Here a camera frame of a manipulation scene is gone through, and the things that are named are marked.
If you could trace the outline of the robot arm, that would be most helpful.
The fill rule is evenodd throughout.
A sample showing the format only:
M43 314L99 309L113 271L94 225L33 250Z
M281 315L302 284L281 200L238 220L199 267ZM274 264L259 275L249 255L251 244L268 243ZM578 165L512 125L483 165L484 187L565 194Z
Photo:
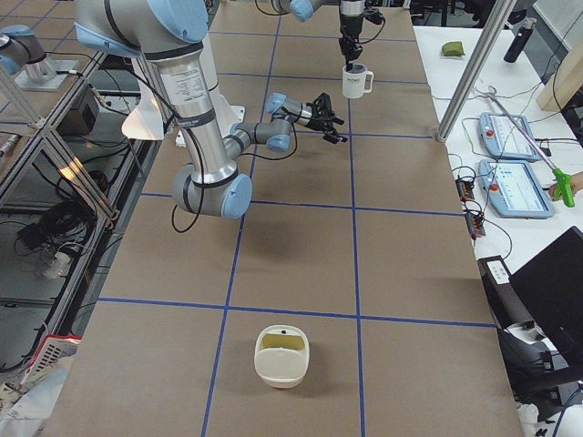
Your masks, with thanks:
M78 41L96 51L145 58L154 65L161 87L153 91L178 122L191 161L175 178L172 196L182 209L207 216L238 219L252 197L251 178L236 160L251 145L284 152L295 125L321 132L324 140L343 140L327 94L303 104L283 94L271 95L268 123L237 123L223 136L200 62L209 31L202 1L78 1Z
M293 15L301 22L307 22L316 12L329 5L337 5L340 38L339 47L348 72L355 71L355 61L363 51L360 35L366 13L365 1L317 1L317 0L274 0L268 1L272 11L267 15Z

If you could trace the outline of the person hand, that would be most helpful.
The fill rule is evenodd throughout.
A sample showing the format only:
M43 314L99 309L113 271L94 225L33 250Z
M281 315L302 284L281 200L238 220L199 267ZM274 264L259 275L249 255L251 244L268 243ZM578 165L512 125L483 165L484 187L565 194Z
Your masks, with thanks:
M571 175L569 179L569 185L573 195L578 193L583 186L583 173L578 172L576 174ZM555 184L550 186L548 193L550 197L552 197L554 200L557 200L559 198L563 198L564 191L565 190L563 188L563 184L556 182Z

